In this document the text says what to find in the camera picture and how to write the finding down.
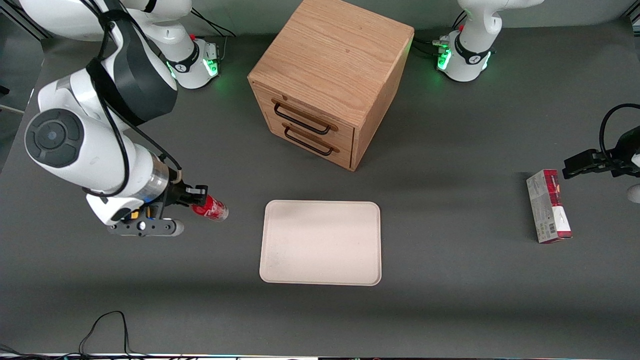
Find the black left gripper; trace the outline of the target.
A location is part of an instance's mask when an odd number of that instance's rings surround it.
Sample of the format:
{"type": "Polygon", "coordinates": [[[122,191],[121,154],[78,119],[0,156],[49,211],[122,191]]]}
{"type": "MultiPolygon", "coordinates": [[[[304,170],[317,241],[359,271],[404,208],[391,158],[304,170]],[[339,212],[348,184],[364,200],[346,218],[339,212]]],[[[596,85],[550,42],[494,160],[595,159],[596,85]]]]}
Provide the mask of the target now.
{"type": "Polygon", "coordinates": [[[605,154],[596,149],[588,149],[577,153],[563,161],[562,175],[565,180],[575,178],[581,174],[599,174],[611,172],[613,178],[628,175],[640,177],[640,168],[633,162],[635,156],[639,157],[640,126],[622,134],[615,147],[607,151],[615,166],[611,170],[610,162],[605,154]]]}

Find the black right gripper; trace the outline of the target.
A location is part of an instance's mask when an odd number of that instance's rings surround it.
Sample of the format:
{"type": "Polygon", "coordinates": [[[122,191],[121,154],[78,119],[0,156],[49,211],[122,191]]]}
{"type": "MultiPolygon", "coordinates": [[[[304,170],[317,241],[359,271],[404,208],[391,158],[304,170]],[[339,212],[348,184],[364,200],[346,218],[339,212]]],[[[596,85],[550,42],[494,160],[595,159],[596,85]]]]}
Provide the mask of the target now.
{"type": "Polygon", "coordinates": [[[208,198],[208,186],[198,185],[192,187],[184,182],[169,183],[167,189],[146,205],[146,218],[147,219],[160,219],[162,218],[164,209],[173,205],[179,207],[190,207],[195,205],[197,207],[204,207],[208,198]]]}

